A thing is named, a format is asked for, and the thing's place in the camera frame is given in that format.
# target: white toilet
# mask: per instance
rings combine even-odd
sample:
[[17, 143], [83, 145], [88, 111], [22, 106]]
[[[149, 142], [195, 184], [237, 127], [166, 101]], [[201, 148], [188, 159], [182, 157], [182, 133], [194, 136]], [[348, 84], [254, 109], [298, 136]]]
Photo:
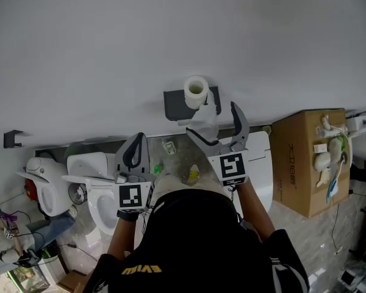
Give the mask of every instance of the white toilet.
[[84, 183], [88, 207], [96, 226], [112, 236], [118, 222], [117, 208], [111, 186], [114, 184], [114, 154], [88, 153], [68, 157], [68, 176], [71, 183]]
[[57, 216], [72, 206], [68, 194], [70, 184], [62, 179], [68, 174], [64, 165], [53, 159], [33, 157], [27, 162], [26, 172], [16, 174], [35, 183], [39, 203], [46, 215]]
[[[232, 138], [221, 139], [223, 144], [229, 143]], [[273, 202], [273, 164], [271, 160], [270, 141], [265, 131], [252, 132], [246, 142], [248, 149], [248, 174], [254, 190], [262, 202], [265, 210], [270, 210]], [[234, 192], [233, 204], [236, 211], [243, 215], [237, 192]]]

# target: toilet paper roll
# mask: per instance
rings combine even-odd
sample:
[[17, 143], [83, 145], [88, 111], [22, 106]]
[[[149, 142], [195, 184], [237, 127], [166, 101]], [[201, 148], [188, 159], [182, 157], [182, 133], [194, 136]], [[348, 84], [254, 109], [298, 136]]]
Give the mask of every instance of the toilet paper roll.
[[209, 85], [207, 81], [199, 76], [191, 76], [184, 83], [185, 103], [191, 109], [199, 109], [205, 103]]

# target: tiled floor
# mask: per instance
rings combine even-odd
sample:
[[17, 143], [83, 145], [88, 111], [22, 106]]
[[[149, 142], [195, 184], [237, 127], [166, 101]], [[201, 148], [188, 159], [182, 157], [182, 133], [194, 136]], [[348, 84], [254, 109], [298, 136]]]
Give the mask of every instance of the tiled floor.
[[[163, 150], [162, 142], [167, 139], [173, 140], [178, 149], [174, 156], [167, 155]], [[205, 156], [186, 135], [148, 140], [151, 170], [156, 164], [162, 162], [168, 172], [186, 179], [189, 166], [195, 161], [201, 167], [203, 173], [211, 171]], [[115, 153], [120, 145], [121, 143], [116, 142], [103, 143], [100, 149], [106, 153]], [[356, 193], [366, 195], [366, 184], [352, 181], [350, 187]], [[305, 219], [283, 205], [273, 202], [269, 215], [276, 228], [287, 230], [306, 268], [306, 272], [310, 276], [312, 292], [332, 291], [340, 269], [349, 257], [348, 249], [356, 245], [364, 218], [363, 213], [359, 210], [365, 205], [366, 197], [358, 195], [352, 195], [348, 200], [339, 204], [339, 214], [333, 232], [335, 244], [338, 248], [338, 254], [336, 254], [331, 237], [337, 213], [336, 206], [312, 219]], [[87, 253], [98, 258], [107, 251], [111, 237], [97, 229], [87, 204], [78, 206], [78, 211], [79, 215], [75, 225], [61, 236], [59, 243], [74, 242]], [[142, 239], [143, 222], [143, 217], [140, 216], [136, 227], [135, 246]], [[63, 255], [70, 269], [88, 273], [96, 265], [92, 258], [80, 250], [63, 247]]]

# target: black t-shirt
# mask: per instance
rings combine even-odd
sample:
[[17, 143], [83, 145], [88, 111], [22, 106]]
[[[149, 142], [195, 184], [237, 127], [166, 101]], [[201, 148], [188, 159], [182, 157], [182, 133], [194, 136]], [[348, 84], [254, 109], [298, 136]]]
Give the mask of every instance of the black t-shirt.
[[102, 255], [84, 292], [231, 286], [249, 292], [309, 290], [285, 230], [262, 243], [239, 224], [227, 197], [187, 189], [157, 201], [141, 244], [124, 261]]

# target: red object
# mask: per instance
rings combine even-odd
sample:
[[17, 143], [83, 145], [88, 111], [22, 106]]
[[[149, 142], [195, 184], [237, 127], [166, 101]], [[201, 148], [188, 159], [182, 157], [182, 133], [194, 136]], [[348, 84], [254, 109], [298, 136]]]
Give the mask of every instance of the red object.
[[26, 179], [24, 183], [24, 188], [30, 200], [38, 201], [37, 187], [32, 180]]

